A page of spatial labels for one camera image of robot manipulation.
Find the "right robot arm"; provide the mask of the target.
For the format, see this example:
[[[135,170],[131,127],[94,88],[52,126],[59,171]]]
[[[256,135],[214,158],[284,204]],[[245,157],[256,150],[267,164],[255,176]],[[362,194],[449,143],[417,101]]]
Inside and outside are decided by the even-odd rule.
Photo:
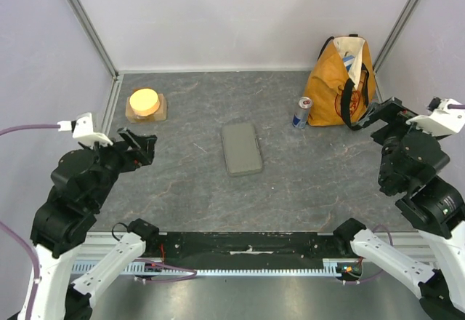
[[[463,319],[464,199],[439,173],[450,162],[440,141],[462,130],[464,105],[435,97],[427,108],[429,114],[419,115],[392,97],[373,103],[355,123],[348,112],[341,115],[352,130],[385,122],[371,135],[381,146],[380,191],[402,196],[395,205],[429,245],[437,266],[413,260],[353,218],[333,232],[332,245],[337,255],[354,253],[397,279],[431,319]]]

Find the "grey plastic tool case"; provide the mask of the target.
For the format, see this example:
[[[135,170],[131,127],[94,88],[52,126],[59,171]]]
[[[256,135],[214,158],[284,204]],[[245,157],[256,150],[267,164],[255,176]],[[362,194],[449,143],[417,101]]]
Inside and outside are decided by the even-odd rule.
[[[224,125],[222,145],[228,175],[239,177],[263,170],[262,155],[252,123]]]

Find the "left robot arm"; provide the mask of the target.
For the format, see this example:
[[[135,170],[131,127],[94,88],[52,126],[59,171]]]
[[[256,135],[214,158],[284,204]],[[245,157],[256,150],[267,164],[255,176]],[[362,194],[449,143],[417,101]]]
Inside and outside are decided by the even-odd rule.
[[[26,248],[33,267],[23,308],[13,319],[90,319],[106,289],[133,260],[153,256],[159,229],[142,219],[130,223],[121,240],[90,272],[70,282],[70,272],[120,174],[152,164],[155,135],[127,128],[121,140],[80,142],[51,173],[53,186],[37,210]]]

